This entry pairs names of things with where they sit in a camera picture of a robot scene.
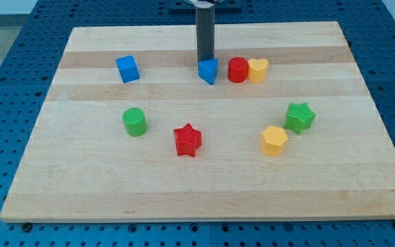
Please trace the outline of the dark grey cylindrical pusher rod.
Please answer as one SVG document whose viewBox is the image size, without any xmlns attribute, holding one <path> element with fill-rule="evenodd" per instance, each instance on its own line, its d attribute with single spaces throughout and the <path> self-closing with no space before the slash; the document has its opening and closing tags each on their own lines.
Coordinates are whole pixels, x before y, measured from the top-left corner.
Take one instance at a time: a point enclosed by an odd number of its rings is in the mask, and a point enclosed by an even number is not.
<svg viewBox="0 0 395 247">
<path fill-rule="evenodd" d="M 197 61 L 214 58 L 215 46 L 215 4 L 196 3 Z"/>
</svg>

